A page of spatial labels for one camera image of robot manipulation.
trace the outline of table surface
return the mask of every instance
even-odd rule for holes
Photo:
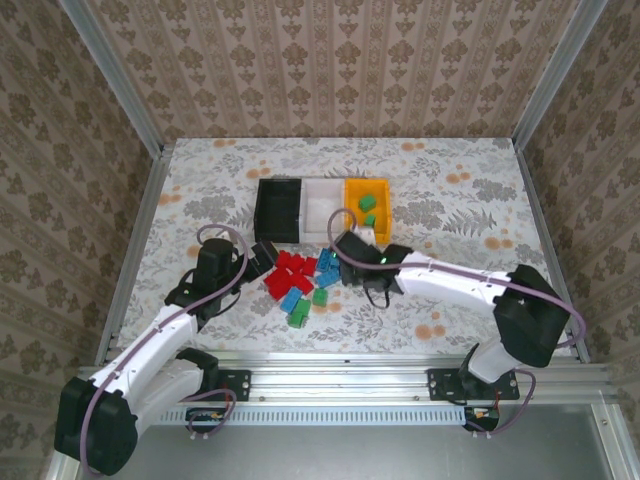
[[[472,268],[512,271],[519,263],[529,264],[548,278],[509,139],[181,139],[118,346],[128,346],[149,325],[167,293],[195,266],[200,226],[224,223],[253,243],[258,181],[271,177],[388,178],[394,243]],[[278,245],[315,256],[322,246]],[[237,305],[211,320],[194,346],[465,354],[497,334],[493,318],[452,303],[400,295],[391,300],[388,310],[374,309],[361,288],[336,285],[329,288],[327,307],[314,306],[304,328],[293,329],[257,280],[243,286]]]

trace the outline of orange bin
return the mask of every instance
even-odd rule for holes
[[[376,216],[376,242],[391,242],[391,195],[389,194],[389,181],[386,178],[347,178],[344,187],[344,206],[353,210],[358,217],[358,225],[364,225],[367,215]],[[365,195],[373,195],[376,206],[367,213],[358,207],[360,199]],[[351,217],[345,216],[345,228],[351,226]]]

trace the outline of gray floor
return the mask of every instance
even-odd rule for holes
[[[228,427],[209,440],[154,427],[117,479],[606,480],[588,407],[532,407],[509,432],[461,427]]]

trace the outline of blue toy brick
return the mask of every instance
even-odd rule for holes
[[[331,258],[329,259],[329,268],[339,268],[340,267],[340,259],[338,256],[334,256],[331,254]]]
[[[326,248],[322,249],[320,256],[318,257],[318,263],[316,264],[316,270],[318,272],[326,272],[329,270],[331,264],[331,252]]]
[[[340,271],[338,269],[332,268],[328,272],[323,273],[322,275],[318,275],[316,277],[316,283],[320,288],[326,288],[329,285],[333,285],[334,283],[340,280]]]
[[[302,297],[302,290],[297,287],[293,287],[284,297],[282,304],[280,304],[280,308],[288,314],[291,314],[293,309],[296,308],[296,303],[298,303],[300,297]]]

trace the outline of red block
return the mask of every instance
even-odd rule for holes
[[[307,280],[307,277],[299,272],[291,275],[291,282],[294,287],[298,287],[305,295],[309,294],[309,292],[313,290],[313,284]]]
[[[280,255],[278,255],[278,259],[276,260],[276,267],[285,268],[289,264],[289,260],[291,260],[291,254],[280,250]]]
[[[271,295],[275,301],[278,301],[289,293],[292,286],[291,277],[284,277],[283,280],[269,287],[269,295]]]
[[[267,278],[264,279],[264,283],[267,287],[272,287],[276,283],[280,283],[282,280],[289,278],[289,272],[286,268],[276,268]]]
[[[316,264],[318,260],[313,257],[307,257],[302,266],[302,273],[307,277],[313,277],[313,273],[316,271]]]
[[[302,268],[302,265],[304,265],[304,258],[296,253],[293,257],[291,257],[291,260],[289,260],[287,268],[291,270],[291,273],[296,273]]]

